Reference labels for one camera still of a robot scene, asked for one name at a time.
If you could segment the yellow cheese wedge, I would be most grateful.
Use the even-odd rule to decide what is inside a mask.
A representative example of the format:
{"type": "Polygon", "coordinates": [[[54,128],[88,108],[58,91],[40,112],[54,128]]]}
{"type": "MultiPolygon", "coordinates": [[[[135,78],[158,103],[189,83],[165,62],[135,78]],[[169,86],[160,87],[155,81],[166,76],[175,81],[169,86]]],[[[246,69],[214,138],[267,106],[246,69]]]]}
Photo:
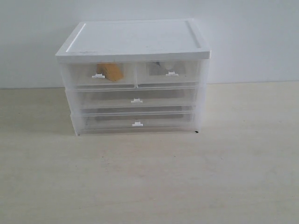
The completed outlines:
{"type": "Polygon", "coordinates": [[[103,75],[106,79],[112,82],[116,82],[124,78],[123,72],[116,63],[97,64],[97,74],[103,75]]]}

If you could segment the white plastic drawer cabinet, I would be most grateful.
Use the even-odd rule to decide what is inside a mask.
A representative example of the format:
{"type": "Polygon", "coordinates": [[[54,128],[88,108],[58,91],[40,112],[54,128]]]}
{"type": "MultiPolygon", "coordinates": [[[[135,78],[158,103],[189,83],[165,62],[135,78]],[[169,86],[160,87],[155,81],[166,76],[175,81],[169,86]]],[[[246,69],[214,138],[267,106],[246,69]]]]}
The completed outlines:
{"type": "Polygon", "coordinates": [[[209,70],[211,50],[205,43],[199,28],[192,19],[81,22],[63,43],[56,53],[56,57],[61,71],[65,92],[196,89],[193,105],[73,109],[67,98],[71,116],[110,116],[116,114],[160,114],[177,112],[193,113],[193,125],[189,128],[121,129],[116,132],[108,130],[97,133],[160,131],[187,131],[197,133],[201,128],[201,114],[205,101],[206,80],[209,70]],[[133,89],[113,88],[82,90],[67,84],[69,81],[70,64],[132,63],[135,65],[136,75],[136,66],[138,63],[159,61],[199,61],[199,81],[195,86],[139,88],[137,87],[135,79],[135,88],[133,89]]]}

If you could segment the translucent bottom drawer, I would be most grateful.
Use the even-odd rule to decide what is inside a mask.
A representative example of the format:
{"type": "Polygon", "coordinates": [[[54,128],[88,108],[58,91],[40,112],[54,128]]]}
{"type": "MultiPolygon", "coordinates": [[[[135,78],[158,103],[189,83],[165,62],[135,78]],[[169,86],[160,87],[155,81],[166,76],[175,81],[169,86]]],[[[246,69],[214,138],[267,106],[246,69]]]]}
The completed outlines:
{"type": "Polygon", "coordinates": [[[116,114],[71,116],[76,134],[97,133],[111,130],[138,130],[150,128],[180,128],[193,125],[193,113],[145,113],[145,114],[116,114]]]}

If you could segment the teal label pill bottle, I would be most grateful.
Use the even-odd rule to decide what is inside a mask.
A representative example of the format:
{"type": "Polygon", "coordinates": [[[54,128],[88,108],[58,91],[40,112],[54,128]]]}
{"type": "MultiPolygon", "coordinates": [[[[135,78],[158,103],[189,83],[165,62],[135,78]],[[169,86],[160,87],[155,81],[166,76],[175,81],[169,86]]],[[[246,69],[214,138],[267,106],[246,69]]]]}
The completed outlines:
{"type": "Polygon", "coordinates": [[[183,62],[150,62],[146,67],[150,76],[178,77],[186,73],[183,62]]]}

